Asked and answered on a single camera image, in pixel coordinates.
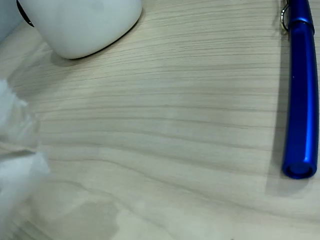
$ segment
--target desk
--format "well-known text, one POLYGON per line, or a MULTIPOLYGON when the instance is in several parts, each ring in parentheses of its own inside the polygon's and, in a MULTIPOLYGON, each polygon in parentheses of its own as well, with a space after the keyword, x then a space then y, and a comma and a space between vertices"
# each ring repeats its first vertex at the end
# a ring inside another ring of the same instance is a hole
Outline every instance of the desk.
POLYGON ((280 1, 143 4, 128 34, 83 59, 60 58, 25 23, 0 45, 1 77, 38 114, 52 169, 12 239, 318 239, 320 173, 280 174, 280 1))

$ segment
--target white mug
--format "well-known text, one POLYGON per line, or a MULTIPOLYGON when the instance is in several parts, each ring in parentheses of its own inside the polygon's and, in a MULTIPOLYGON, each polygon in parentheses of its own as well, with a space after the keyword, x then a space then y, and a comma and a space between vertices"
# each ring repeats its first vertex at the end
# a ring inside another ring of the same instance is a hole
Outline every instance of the white mug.
POLYGON ((24 18, 27 16, 49 46, 66 59, 82 58, 105 48, 124 35, 142 12, 141 0, 19 0, 19 3, 24 18))

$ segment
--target pen barrel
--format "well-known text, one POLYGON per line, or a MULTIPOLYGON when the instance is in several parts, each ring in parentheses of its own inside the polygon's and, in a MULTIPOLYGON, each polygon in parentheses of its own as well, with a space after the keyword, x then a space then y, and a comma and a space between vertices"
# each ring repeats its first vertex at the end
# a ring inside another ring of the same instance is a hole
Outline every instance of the pen barrel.
POLYGON ((319 94, 314 29, 296 21, 289 28, 290 91, 282 171, 293 179, 317 171, 319 94))

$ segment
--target wooden table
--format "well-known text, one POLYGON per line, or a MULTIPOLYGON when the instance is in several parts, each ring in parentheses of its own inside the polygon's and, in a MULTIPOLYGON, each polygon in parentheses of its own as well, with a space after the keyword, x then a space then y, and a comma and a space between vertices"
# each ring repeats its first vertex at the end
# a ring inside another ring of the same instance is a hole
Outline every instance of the wooden table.
POLYGON ((52 169, 11 239, 318 239, 320 173, 280 173, 281 2, 143 4, 127 35, 87 58, 60 58, 25 23, 0 45, 0 77, 41 119, 52 169))

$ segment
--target pen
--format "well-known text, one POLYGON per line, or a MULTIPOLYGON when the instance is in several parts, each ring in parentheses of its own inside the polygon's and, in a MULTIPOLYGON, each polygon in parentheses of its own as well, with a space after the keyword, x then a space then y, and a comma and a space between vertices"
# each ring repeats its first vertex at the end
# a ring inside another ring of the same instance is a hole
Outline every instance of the pen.
POLYGON ((319 94, 314 33, 308 0, 288 0, 281 23, 289 33, 290 90, 282 171, 293 179, 317 171, 319 94), (284 14, 289 10, 288 27, 284 14))

